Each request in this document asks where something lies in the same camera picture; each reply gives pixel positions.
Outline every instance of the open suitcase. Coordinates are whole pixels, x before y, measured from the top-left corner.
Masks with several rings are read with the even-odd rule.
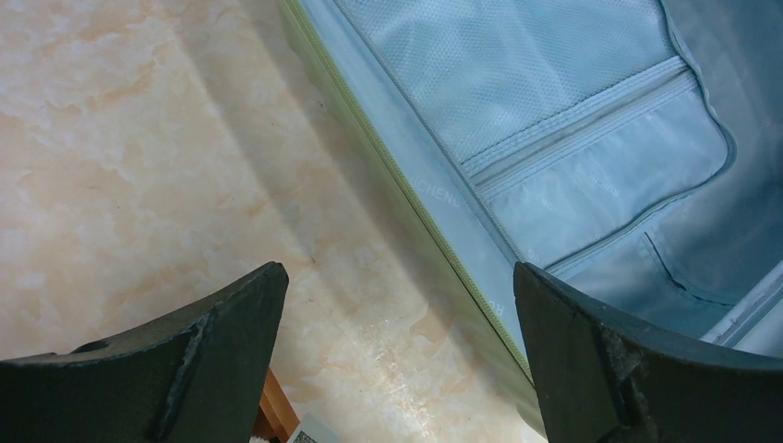
[[[554,442],[779,441],[780,420],[747,424],[783,411],[783,4],[280,4],[390,214],[530,425]],[[635,360],[618,365],[617,346]],[[715,398],[669,387],[660,404],[755,413],[689,428],[644,402],[643,379],[677,379],[645,355],[769,389],[742,378],[710,415]],[[589,418],[602,401],[612,418],[563,430],[578,415],[565,410]]]

